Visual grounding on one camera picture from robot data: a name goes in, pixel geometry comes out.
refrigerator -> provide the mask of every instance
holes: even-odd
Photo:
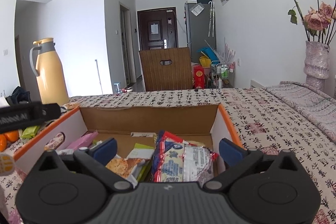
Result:
[[[212,23],[210,37],[209,33],[209,20],[210,20],[210,4],[202,4],[204,10],[202,10],[199,15],[194,15],[190,8],[194,7],[195,3],[186,3],[184,5],[185,9],[185,24],[187,32],[187,45],[190,50],[191,61],[194,63],[200,62],[201,53],[197,52],[203,47],[208,47],[208,44],[216,49],[216,27],[214,32],[214,37],[212,37]]]

blue gripper pad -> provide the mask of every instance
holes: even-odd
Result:
[[[90,149],[89,155],[106,166],[116,156],[117,150],[117,141],[114,138],[108,138],[106,141]]]
[[[246,157],[248,152],[227,138],[224,138],[219,142],[219,154],[224,162],[229,166],[234,166]]]

thermos handle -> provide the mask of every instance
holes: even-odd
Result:
[[[39,72],[37,71],[37,69],[35,69],[35,66],[34,66],[34,62],[33,62],[33,51],[35,50],[40,50],[42,49],[42,46],[37,46],[37,47],[33,47],[30,49],[30,52],[29,52],[29,61],[30,61],[30,66],[31,66],[31,69],[33,70],[33,73],[35,74],[36,77],[40,76]]]

yellow thermos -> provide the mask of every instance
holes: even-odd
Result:
[[[58,103],[64,105],[69,102],[65,85],[61,60],[55,50],[54,39],[51,37],[34,41],[29,53],[30,66],[33,70],[39,87],[43,104]],[[38,50],[36,68],[33,63],[33,51]]]

brown chair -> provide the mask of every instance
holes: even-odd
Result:
[[[188,47],[145,50],[139,54],[146,91],[193,88]]]

